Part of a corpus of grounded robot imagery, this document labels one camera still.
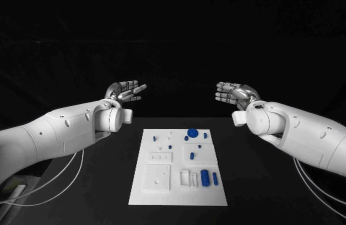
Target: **blue cylinder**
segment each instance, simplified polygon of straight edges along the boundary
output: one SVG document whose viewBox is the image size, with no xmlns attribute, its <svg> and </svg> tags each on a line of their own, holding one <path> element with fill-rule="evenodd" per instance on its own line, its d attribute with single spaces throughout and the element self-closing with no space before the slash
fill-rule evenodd
<svg viewBox="0 0 346 225">
<path fill-rule="evenodd" d="M 198 131 L 194 128 L 190 128 L 187 130 L 187 135 L 190 138 L 195 138 L 195 136 L 198 135 Z"/>
<path fill-rule="evenodd" d="M 213 185 L 217 186 L 217 177 L 216 177 L 216 172 L 211 173 L 211 178 L 213 178 Z"/>
<path fill-rule="evenodd" d="M 207 170 L 201 170 L 201 171 L 200 171 L 200 179 L 201 179 L 201 186 L 203 186 L 203 187 L 208 187 L 208 186 L 210 186 L 210 182 L 208 182 L 208 173 L 207 173 Z"/>
</svg>

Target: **black background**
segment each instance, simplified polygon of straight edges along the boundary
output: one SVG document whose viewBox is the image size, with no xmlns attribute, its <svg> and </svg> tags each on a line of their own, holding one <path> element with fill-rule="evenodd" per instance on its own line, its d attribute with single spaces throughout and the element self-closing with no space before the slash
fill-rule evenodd
<svg viewBox="0 0 346 225">
<path fill-rule="evenodd" d="M 231 82 L 346 124 L 346 0 L 0 3 L 0 129 L 102 99 L 128 80 L 146 84 L 123 104 L 133 117 L 229 117 L 214 85 Z"/>
</svg>

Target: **black table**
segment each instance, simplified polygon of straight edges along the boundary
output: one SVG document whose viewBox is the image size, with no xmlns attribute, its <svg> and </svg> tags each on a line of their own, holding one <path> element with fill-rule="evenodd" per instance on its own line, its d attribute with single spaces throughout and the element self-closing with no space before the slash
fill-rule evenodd
<svg viewBox="0 0 346 225">
<path fill-rule="evenodd" d="M 227 207 L 128 205 L 142 129 L 210 129 Z M 58 178 L 28 196 L 53 197 L 71 181 L 80 154 Z M 40 186 L 71 156 L 56 158 Z M 119 131 L 83 150 L 79 176 L 43 205 L 22 207 L 12 225 L 331 224 L 342 218 L 321 204 L 295 171 L 292 158 L 231 118 L 132 118 Z"/>
</svg>

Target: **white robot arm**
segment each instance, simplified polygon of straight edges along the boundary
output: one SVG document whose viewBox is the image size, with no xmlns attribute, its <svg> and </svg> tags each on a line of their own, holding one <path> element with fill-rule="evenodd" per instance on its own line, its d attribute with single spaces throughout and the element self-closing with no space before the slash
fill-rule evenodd
<svg viewBox="0 0 346 225">
<path fill-rule="evenodd" d="M 34 121 L 0 131 L 0 184 L 31 164 L 67 156 L 116 132 L 129 124 L 132 110 L 122 102 L 139 100 L 133 96 L 146 85 L 115 82 L 105 98 L 47 112 Z"/>
<path fill-rule="evenodd" d="M 234 104 L 236 127 L 250 132 L 305 164 L 346 176 L 346 127 L 335 121 L 276 102 L 237 83 L 216 84 L 216 100 Z"/>
</svg>

